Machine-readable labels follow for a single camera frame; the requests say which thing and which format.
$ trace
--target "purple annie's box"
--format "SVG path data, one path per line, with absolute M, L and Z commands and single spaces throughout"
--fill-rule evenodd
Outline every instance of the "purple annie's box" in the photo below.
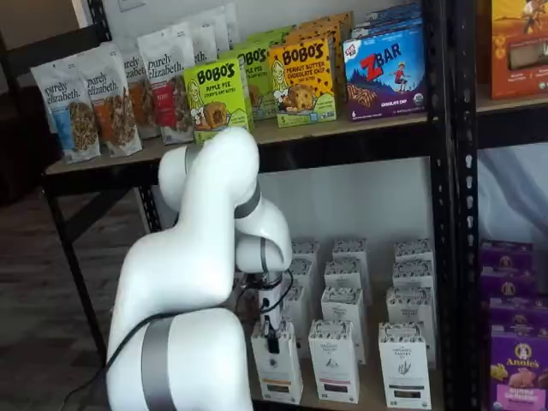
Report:
M 489 301 L 489 297 L 535 297 L 537 295 L 537 280 L 533 271 L 499 271 L 491 267 L 483 267 L 479 276 L 479 291 L 481 300 Z
M 491 324 L 548 326 L 546 298 L 492 297 L 489 300 Z
M 548 330 L 523 325 L 491 326 L 493 411 L 540 411 L 548 389 Z
M 526 242 L 482 241 L 479 246 L 483 267 L 533 269 L 533 245 Z

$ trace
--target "wooden shelf board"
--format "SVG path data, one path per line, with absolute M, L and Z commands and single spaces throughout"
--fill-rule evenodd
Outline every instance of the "wooden shelf board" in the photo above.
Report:
M 515 110 L 541 104 L 548 104 L 548 93 L 515 98 L 491 99 L 488 86 L 477 85 L 476 87 L 476 110 L 478 113 Z
M 386 411 L 384 399 L 383 374 L 381 373 L 380 355 L 378 352 L 378 323 L 387 321 L 385 293 L 390 285 L 376 284 L 374 304 L 367 312 L 367 329 L 369 331 L 369 358 L 366 366 L 358 366 L 360 370 L 360 401 L 357 404 L 346 402 L 323 401 L 318 398 L 316 380 L 311 360 L 301 360 L 301 374 L 304 389 L 302 391 L 301 406 L 334 411 Z M 249 383 L 251 397 L 254 400 L 263 400 L 260 393 L 259 377 L 255 368 L 255 361 L 250 344 L 247 345 Z M 441 369 L 430 371 L 430 395 L 432 410 L 444 410 L 443 375 Z
M 375 128 L 389 128 L 407 124 L 426 122 L 426 114 L 409 114 L 381 119 L 367 120 L 364 122 L 351 122 L 348 115 L 343 112 L 333 122 L 322 122 L 304 126 L 279 128 L 276 119 L 264 120 L 255 123 L 253 136 L 260 145 L 282 143 L 284 141 L 317 138 L 333 134 L 354 133 Z M 143 150 L 129 157 L 110 158 L 107 153 L 89 161 L 76 164 L 66 164 L 63 159 L 47 168 L 46 175 L 69 173 L 71 171 L 83 171 L 101 167 L 112 167 L 118 164 L 132 164 L 159 160 L 167 151 L 182 145 L 164 146 L 161 138 L 143 141 Z

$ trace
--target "orange snack box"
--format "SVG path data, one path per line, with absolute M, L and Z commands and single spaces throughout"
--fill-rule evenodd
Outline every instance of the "orange snack box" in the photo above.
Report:
M 322 35 L 330 35 L 333 38 L 333 47 L 335 49 L 335 71 L 337 82 L 337 96 L 341 103 L 346 102 L 346 79 L 344 75 L 343 58 L 343 24 L 334 21 L 325 21 L 316 25 L 303 27 L 289 33 L 284 42 L 287 44 L 302 41 L 303 39 L 312 39 Z
M 491 96 L 548 92 L 548 14 L 543 0 L 491 2 Z
M 333 38 L 323 35 L 268 51 L 278 127 L 337 118 Z

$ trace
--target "floor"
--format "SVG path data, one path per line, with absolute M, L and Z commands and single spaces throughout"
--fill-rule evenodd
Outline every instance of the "floor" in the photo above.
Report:
M 90 196 L 60 200 L 65 217 Z M 133 192 L 74 245 L 99 321 L 125 253 L 144 234 Z M 98 369 L 98 357 L 47 204 L 39 191 L 0 209 L 0 410 L 57 411 Z M 65 410 L 76 410 L 75 396 Z M 104 388 L 88 411 L 108 410 Z

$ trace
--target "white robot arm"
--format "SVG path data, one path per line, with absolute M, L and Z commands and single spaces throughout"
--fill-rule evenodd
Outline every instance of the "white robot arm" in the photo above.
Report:
M 146 235 L 129 250 L 109 358 L 139 322 L 184 314 L 144 326 L 120 352 L 107 374 L 114 411 L 253 409 L 240 322 L 212 307 L 229 297 L 235 262 L 243 272 L 275 272 L 276 280 L 291 262 L 287 223 L 260 194 L 258 171 L 256 143 L 242 128 L 219 133 L 201 150 L 185 146 L 162 159 L 160 189 L 180 217 L 172 229 Z M 235 229 L 242 233 L 236 248 Z M 262 293 L 262 307 L 276 302 L 280 288 Z M 261 319 L 275 330 L 279 309 Z

